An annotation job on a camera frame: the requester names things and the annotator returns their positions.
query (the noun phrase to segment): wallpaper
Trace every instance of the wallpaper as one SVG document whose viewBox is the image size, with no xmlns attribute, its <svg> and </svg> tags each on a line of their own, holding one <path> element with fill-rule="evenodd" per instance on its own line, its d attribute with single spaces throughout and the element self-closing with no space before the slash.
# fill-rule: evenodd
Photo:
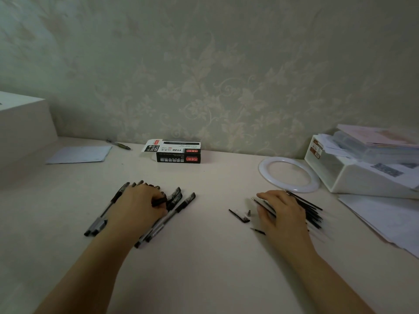
<svg viewBox="0 0 419 314">
<path fill-rule="evenodd" d="M 418 0 L 0 0 L 0 90 L 62 136 L 301 157 L 417 126 Z"/>
</svg>

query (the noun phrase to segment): floral wallpaper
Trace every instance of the floral wallpaper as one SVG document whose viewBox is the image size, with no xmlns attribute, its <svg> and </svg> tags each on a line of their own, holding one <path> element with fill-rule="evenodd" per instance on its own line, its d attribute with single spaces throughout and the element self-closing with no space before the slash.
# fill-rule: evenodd
<svg viewBox="0 0 419 314">
<path fill-rule="evenodd" d="M 301 157 L 338 123 L 417 126 L 418 0 L 0 0 L 0 90 L 62 136 Z"/>
</svg>

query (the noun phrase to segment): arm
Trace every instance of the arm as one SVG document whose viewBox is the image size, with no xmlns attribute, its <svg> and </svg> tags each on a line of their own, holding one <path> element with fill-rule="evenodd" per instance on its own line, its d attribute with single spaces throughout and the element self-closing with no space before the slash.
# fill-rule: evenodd
<svg viewBox="0 0 419 314">
<path fill-rule="evenodd" d="M 35 314 L 106 313 L 118 271 L 138 238 L 167 211 L 147 185 L 129 187 L 111 207 L 108 224 L 90 243 Z"/>
<path fill-rule="evenodd" d="M 308 235 L 306 213 L 284 191 L 257 194 L 275 208 L 272 221 L 262 207 L 258 214 L 266 236 L 300 277 L 317 309 L 324 314 L 373 314 L 370 307 L 316 252 Z"/>
</svg>

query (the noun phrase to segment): disassembled pen part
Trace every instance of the disassembled pen part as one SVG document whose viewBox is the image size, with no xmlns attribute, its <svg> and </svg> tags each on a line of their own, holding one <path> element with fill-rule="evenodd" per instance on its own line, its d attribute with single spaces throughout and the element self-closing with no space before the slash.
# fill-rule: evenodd
<svg viewBox="0 0 419 314">
<path fill-rule="evenodd" d="M 228 211 L 231 212 L 238 219 L 240 219 L 240 221 L 243 223 L 248 223 L 250 221 L 250 219 L 247 218 L 247 216 L 244 213 L 242 213 L 241 211 L 237 209 L 235 211 L 232 211 L 231 209 L 229 209 Z"/>
</svg>

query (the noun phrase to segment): left hand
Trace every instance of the left hand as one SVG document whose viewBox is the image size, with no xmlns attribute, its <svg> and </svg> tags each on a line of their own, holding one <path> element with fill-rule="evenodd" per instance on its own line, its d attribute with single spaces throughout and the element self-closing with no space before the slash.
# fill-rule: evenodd
<svg viewBox="0 0 419 314">
<path fill-rule="evenodd" d="M 160 190 L 145 185 L 127 187 L 107 214 L 106 229 L 114 234 L 123 234 L 134 245 L 144 232 L 167 214 L 166 204 L 152 207 L 151 201 L 164 197 Z"/>
</svg>

